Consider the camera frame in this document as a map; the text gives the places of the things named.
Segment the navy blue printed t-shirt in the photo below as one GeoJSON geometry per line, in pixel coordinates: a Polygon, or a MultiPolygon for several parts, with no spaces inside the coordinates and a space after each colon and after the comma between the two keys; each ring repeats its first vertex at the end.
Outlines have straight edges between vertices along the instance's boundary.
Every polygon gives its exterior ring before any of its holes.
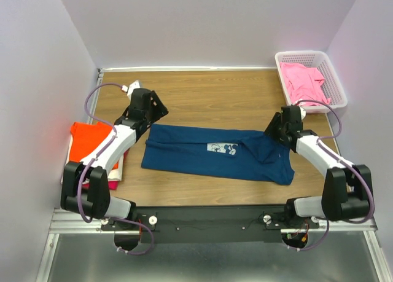
{"type": "Polygon", "coordinates": [[[289,154],[262,131],[157,124],[146,140],[141,166],[288,186],[295,174],[289,154]]]}

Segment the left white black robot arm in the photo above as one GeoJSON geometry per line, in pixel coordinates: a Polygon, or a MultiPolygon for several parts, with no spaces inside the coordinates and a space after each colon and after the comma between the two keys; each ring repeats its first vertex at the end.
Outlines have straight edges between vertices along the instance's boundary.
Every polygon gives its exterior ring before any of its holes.
{"type": "Polygon", "coordinates": [[[136,222],[136,204],[111,196],[108,173],[168,110],[153,90],[129,86],[122,87],[122,91],[126,92],[130,104],[110,126],[107,137],[81,161],[65,165],[60,206],[79,214],[85,222],[115,219],[121,229],[128,230],[136,222]]]}

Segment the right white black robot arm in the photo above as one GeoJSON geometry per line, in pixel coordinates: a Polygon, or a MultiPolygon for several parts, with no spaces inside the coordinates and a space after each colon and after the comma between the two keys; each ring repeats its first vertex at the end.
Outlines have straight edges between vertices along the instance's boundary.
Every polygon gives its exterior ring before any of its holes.
{"type": "Polygon", "coordinates": [[[369,167],[344,159],[315,132],[305,130],[305,115],[301,106],[283,106],[265,129],[268,137],[307,159],[324,176],[322,195],[289,199],[282,213],[283,222],[295,228],[305,217],[353,224],[368,221],[375,212],[369,167]]]}

